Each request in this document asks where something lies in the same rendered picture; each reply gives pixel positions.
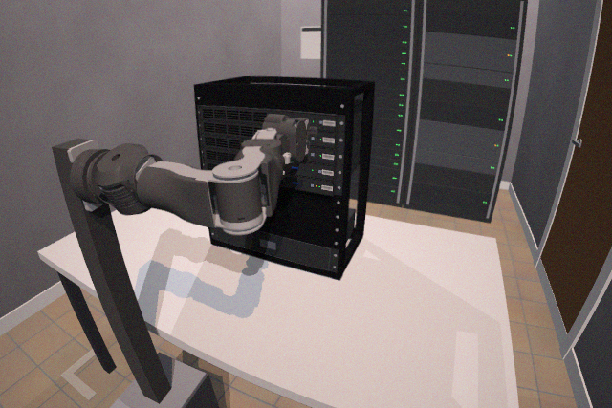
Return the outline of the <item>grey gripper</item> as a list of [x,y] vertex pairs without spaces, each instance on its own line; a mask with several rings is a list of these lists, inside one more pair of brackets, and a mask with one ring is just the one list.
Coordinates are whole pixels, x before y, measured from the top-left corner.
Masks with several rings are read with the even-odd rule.
[[277,134],[284,134],[290,142],[290,163],[302,162],[310,151],[309,135],[317,135],[318,128],[310,126],[308,118],[290,118],[285,115],[267,114],[262,130],[276,129]]

